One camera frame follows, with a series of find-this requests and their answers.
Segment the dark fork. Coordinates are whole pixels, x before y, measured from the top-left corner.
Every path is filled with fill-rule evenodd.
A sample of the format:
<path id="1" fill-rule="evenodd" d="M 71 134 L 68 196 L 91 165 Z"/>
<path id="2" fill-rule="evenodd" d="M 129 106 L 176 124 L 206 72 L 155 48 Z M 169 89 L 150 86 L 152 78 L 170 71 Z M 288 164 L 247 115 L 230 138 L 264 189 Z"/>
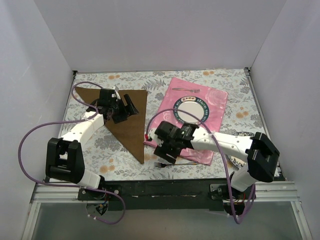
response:
<path id="1" fill-rule="evenodd" d="M 197 163 L 191 162 L 191 163 L 161 163 L 161 162 L 155 162 L 154 167 L 156 168 L 166 168 L 166 167 L 171 167 L 171 166 L 196 166 Z"/>

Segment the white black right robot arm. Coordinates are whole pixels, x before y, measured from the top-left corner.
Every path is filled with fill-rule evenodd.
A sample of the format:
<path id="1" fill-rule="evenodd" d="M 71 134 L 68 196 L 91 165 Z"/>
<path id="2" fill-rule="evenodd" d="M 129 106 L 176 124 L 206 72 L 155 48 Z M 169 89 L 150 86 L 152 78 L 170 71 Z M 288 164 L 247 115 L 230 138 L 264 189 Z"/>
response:
<path id="1" fill-rule="evenodd" d="M 256 132 L 253 136 L 237 136 L 225 133 L 208 133 L 201 126 L 185 123 L 177 127 L 162 121 L 157 128 L 148 130 L 146 139 L 155 141 L 154 154 L 175 163 L 182 150 L 222 151 L 245 165 L 230 175 L 226 186 L 227 195 L 237 199 L 256 182 L 271 183 L 280 156 L 279 150 L 267 135 Z"/>

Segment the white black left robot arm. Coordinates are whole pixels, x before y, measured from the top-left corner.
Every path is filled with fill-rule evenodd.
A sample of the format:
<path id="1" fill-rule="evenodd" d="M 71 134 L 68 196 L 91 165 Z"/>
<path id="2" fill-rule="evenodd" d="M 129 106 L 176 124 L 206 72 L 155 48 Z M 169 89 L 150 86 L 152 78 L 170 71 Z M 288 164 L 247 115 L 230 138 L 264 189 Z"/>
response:
<path id="1" fill-rule="evenodd" d="M 61 138 L 48 141 L 45 174 L 50 179 L 89 188 L 89 194 L 101 200 L 106 196 L 106 187 L 101 184 L 101 176 L 86 169 L 82 146 L 108 120 L 119 124 L 139 111 L 128 94 L 121 97 L 117 90 L 108 88 L 102 88 L 99 97 L 86 106 L 81 122 Z"/>

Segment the brown cloth napkin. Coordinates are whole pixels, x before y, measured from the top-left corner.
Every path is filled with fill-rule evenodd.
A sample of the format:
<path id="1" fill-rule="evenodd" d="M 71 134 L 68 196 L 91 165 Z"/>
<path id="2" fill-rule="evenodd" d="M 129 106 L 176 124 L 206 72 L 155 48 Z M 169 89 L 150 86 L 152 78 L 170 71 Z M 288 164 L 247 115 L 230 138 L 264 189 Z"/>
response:
<path id="1" fill-rule="evenodd" d="M 111 110 L 101 105 L 102 101 L 99 100 L 102 96 L 100 89 L 77 86 L 75 91 L 85 103 L 97 107 L 98 112 L 103 115 L 105 127 L 139 163 L 143 164 L 145 162 L 144 140 L 148 92 L 145 89 L 119 90 L 118 93 L 123 105 L 128 105 L 125 97 L 127 95 L 132 105 L 137 109 L 138 114 L 128 116 L 126 120 L 115 123 L 110 117 Z"/>

